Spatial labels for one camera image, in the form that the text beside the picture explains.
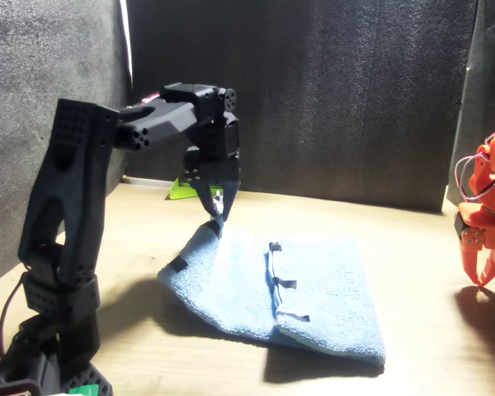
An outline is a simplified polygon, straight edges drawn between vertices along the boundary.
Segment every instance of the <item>table surface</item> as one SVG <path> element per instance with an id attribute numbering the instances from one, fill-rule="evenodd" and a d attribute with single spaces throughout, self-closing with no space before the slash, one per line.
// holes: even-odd
<path id="1" fill-rule="evenodd" d="M 97 263 L 101 349 L 94 364 L 115 394 L 495 395 L 495 280 L 471 285 L 460 263 L 455 207 L 426 214 L 239 192 L 227 227 L 271 235 L 351 235 L 387 351 L 370 367 L 223 335 L 156 281 L 208 216 L 164 186 L 120 184 L 106 200 Z M 0 313 L 23 267 L 0 279 Z M 19 292 L 7 342 L 32 316 Z"/>

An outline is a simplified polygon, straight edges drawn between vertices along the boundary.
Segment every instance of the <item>folded towel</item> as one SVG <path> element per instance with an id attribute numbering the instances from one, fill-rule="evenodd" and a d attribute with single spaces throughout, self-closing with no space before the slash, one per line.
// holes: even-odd
<path id="1" fill-rule="evenodd" d="M 228 334 L 385 361 L 361 260 L 349 238 L 275 239 L 201 225 L 158 274 L 188 309 Z"/>

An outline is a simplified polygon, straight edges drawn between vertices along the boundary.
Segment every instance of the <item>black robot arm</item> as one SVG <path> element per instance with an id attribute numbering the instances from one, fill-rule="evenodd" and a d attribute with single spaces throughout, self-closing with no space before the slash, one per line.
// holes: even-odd
<path id="1" fill-rule="evenodd" d="M 184 157 L 186 179 L 213 216 L 210 185 L 222 186 L 227 219 L 240 185 L 235 104 L 233 90 L 186 84 L 164 87 L 123 111 L 59 100 L 18 250 L 28 269 L 22 276 L 27 305 L 38 314 L 21 323 L 1 356 L 0 396 L 58 394 L 84 384 L 112 395 L 90 363 L 99 348 L 95 266 L 111 150 L 147 150 L 186 134 L 195 145 Z M 59 244 L 62 222 L 66 240 Z"/>

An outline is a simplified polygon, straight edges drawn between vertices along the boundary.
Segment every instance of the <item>green base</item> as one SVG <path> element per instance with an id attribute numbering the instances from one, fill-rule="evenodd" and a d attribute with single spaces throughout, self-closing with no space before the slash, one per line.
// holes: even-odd
<path id="1" fill-rule="evenodd" d="M 216 191 L 220 191 L 220 195 L 224 194 L 224 189 L 217 186 L 211 186 L 211 194 L 213 196 L 216 194 Z M 191 188 L 187 183 L 180 183 L 180 179 L 176 179 L 171 188 L 168 189 L 168 198 L 169 200 L 181 200 L 183 198 L 192 198 L 194 196 L 198 196 L 196 194 L 196 190 Z"/>
<path id="2" fill-rule="evenodd" d="M 97 396 L 99 394 L 99 385 L 84 385 L 78 388 L 70 389 L 68 394 L 83 394 L 84 396 Z"/>

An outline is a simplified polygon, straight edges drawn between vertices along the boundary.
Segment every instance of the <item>orange robot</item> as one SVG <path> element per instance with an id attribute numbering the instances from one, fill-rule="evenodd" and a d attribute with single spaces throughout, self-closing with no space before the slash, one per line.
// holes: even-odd
<path id="1" fill-rule="evenodd" d="M 455 217 L 455 229 L 459 235 L 464 271 L 475 285 L 485 286 L 495 277 L 495 133 L 486 138 L 474 156 L 460 159 L 455 167 L 460 193 L 466 200 L 459 205 Z M 457 168 L 464 162 L 458 177 Z M 462 188 L 464 170 L 475 162 L 469 188 L 475 194 L 467 196 Z M 484 269 L 477 272 L 477 255 L 484 248 L 490 249 Z"/>

